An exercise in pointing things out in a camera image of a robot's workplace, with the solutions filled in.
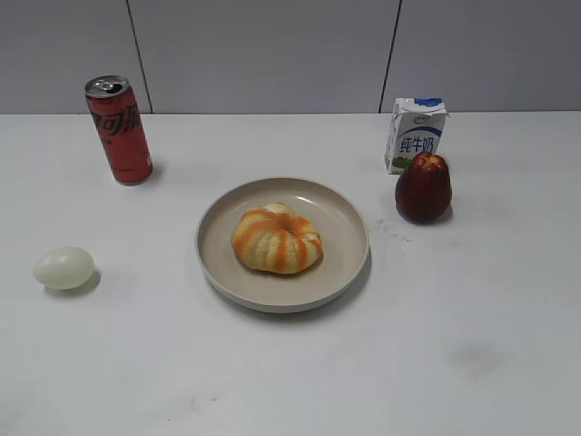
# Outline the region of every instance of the red soda can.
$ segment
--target red soda can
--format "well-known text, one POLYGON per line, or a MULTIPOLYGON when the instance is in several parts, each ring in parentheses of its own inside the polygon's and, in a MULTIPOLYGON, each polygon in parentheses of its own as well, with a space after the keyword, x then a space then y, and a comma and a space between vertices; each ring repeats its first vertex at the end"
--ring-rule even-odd
POLYGON ((102 75, 84 86, 105 155, 119 183, 143 182, 153 171, 142 119, 129 81, 120 75, 102 75))

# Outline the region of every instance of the milk carton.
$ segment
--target milk carton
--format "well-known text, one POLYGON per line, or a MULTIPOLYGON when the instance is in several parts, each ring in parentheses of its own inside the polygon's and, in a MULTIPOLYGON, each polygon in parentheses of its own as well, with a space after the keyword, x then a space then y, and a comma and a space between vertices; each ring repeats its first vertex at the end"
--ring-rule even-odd
POLYGON ((447 115, 441 98, 396 98, 385 153, 388 173, 403 173, 421 152, 435 153, 447 115))

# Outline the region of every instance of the bread bun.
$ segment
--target bread bun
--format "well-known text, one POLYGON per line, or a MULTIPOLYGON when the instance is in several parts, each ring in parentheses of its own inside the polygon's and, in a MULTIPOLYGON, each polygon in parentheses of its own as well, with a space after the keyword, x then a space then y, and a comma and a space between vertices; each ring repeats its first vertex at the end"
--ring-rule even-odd
POLYGON ((320 235, 309 220, 284 203, 247 211, 232 235, 232 247, 248 268, 279 274, 305 270, 323 253, 320 235))

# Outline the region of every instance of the white egg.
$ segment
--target white egg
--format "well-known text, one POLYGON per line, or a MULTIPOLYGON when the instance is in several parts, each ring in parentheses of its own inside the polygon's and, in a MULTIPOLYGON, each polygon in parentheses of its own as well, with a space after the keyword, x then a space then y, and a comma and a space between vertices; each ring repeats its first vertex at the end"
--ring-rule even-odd
POLYGON ((73 289, 94 273, 91 254, 77 247, 58 248, 34 266, 34 277, 47 288, 73 289))

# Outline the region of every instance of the plate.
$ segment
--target plate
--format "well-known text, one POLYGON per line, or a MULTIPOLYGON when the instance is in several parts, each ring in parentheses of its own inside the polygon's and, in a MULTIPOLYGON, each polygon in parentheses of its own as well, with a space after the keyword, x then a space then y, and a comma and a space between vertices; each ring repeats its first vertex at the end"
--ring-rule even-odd
POLYGON ((341 194, 303 179, 271 178, 244 184, 221 197, 202 217, 196 252, 210 284, 230 300, 261 312, 302 312, 341 295, 363 269, 369 253, 367 225, 341 194), (244 212, 286 203, 312 222, 323 256, 304 272, 278 275, 242 265, 231 236, 244 212))

